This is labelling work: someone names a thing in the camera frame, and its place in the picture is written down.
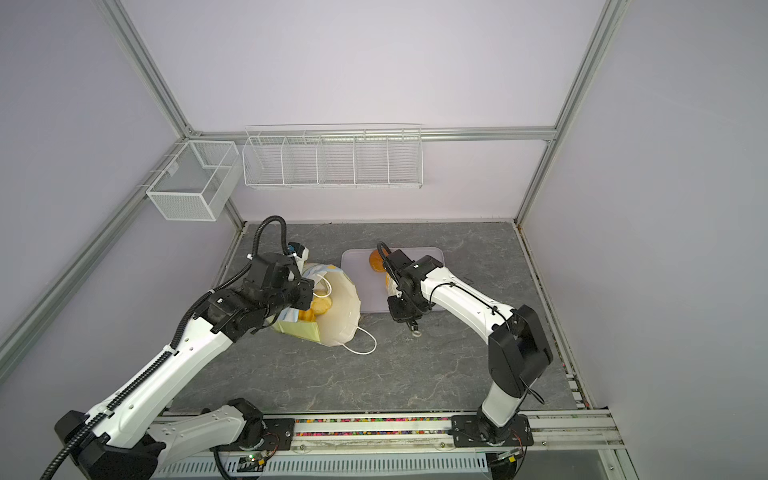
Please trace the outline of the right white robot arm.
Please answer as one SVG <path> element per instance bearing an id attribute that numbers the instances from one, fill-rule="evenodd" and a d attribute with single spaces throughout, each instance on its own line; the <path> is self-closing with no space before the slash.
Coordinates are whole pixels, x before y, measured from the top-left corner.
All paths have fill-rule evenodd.
<path id="1" fill-rule="evenodd" d="M 520 407 L 529 396 L 543 400 L 533 385 L 553 361 L 536 311 L 492 299 L 429 255 L 413 260 L 383 242 L 376 250 L 394 283 L 387 304 L 395 322 L 406 324 L 416 335 L 418 321 L 439 306 L 469 326 L 488 347 L 490 390 L 476 414 L 452 417 L 454 444 L 459 448 L 531 446 L 530 423 Z"/>

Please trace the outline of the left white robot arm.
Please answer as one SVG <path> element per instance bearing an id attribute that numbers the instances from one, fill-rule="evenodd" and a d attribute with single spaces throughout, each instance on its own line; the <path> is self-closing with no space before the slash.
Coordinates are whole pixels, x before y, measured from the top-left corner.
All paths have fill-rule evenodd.
<path id="1" fill-rule="evenodd" d="M 185 312 L 171 341 L 115 393 L 55 425 L 61 450 L 42 473 L 71 460 L 88 479 L 149 479 L 168 464 L 224 446 L 260 450 L 278 436 L 262 412 L 238 398 L 195 417 L 157 426 L 171 400 L 212 360 L 246 334 L 272 326 L 288 308 L 307 310 L 314 283 L 301 269 L 309 251 L 287 239 L 283 217 L 257 228 L 246 266 Z"/>

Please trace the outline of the round brown fake bun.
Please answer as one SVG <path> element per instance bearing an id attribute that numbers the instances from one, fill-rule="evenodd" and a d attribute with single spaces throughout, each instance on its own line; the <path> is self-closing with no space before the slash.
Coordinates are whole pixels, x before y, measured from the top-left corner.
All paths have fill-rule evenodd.
<path id="1" fill-rule="evenodd" d="M 377 251 L 373 250 L 368 258 L 369 265 L 371 269 L 377 273 L 386 273 L 386 267 L 384 265 L 384 259 L 382 255 Z"/>

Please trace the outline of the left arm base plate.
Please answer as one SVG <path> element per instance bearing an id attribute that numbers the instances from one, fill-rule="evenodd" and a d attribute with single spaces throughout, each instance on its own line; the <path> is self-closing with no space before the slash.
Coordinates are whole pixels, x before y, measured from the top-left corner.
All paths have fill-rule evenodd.
<path id="1" fill-rule="evenodd" d="M 241 450 L 287 451 L 291 448 L 295 425 L 295 419 L 289 417 L 249 420 L 236 445 Z"/>

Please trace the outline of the green paper gift bag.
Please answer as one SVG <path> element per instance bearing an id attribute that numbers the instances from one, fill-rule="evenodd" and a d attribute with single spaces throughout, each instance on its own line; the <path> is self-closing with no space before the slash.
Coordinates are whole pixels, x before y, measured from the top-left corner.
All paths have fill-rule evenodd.
<path id="1" fill-rule="evenodd" d="M 378 341 L 359 325 L 362 303 L 348 275 L 334 265 L 307 263 L 303 267 L 302 276 L 314 282 L 310 307 L 305 310 L 283 310 L 271 328 L 278 333 L 326 347 L 343 347 L 355 355 L 374 353 Z M 350 342 L 357 333 L 370 339 L 368 350 L 351 348 Z"/>

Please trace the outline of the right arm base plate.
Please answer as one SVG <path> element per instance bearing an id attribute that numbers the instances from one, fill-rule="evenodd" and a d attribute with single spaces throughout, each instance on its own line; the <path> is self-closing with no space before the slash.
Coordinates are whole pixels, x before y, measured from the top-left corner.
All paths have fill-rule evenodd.
<path id="1" fill-rule="evenodd" d="M 514 415 L 504 426 L 496 426 L 480 414 L 454 415 L 449 434 L 458 448 L 529 447 L 534 444 L 529 419 Z"/>

